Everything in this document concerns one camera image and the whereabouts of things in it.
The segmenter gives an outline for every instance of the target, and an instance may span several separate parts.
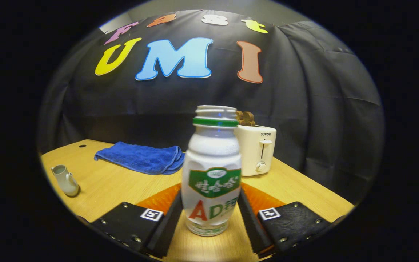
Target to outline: orange letter a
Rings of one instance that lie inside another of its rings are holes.
[[[203,202],[201,200],[198,201],[198,203],[195,206],[195,209],[193,210],[192,214],[188,218],[200,217],[201,220],[208,220],[206,219],[205,209],[203,208]]]

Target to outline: blue towel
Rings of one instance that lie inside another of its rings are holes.
[[[94,159],[105,159],[137,172],[157,175],[177,172],[182,166],[184,154],[179,146],[156,149],[117,142],[98,151]]]

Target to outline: table surface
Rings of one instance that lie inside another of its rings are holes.
[[[54,191],[76,215],[93,222],[121,202],[136,204],[181,182],[181,170],[171,175],[148,175],[103,160],[94,161],[96,152],[113,144],[83,140],[57,148],[41,156]],[[51,167],[63,164],[80,186],[75,197],[61,191]],[[242,177],[249,184],[288,204],[300,201],[329,222],[348,214],[354,205],[276,158],[268,173]],[[200,237],[185,227],[182,212],[168,255],[164,261],[259,261],[243,225],[238,205],[228,221],[228,229],[214,237]]]

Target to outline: blue letter m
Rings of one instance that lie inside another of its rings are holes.
[[[211,70],[206,67],[206,54],[208,46],[213,43],[209,38],[191,38],[179,50],[175,50],[169,40],[158,40],[148,44],[148,56],[143,68],[135,79],[150,80],[156,78],[158,71],[155,70],[156,61],[159,62],[164,76],[168,77],[174,71],[179,62],[184,59],[183,66],[177,71],[182,78],[208,78]]]

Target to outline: toaster knob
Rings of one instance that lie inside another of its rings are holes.
[[[258,164],[256,164],[255,170],[257,172],[261,172],[266,168],[266,164],[264,162],[259,162]]]

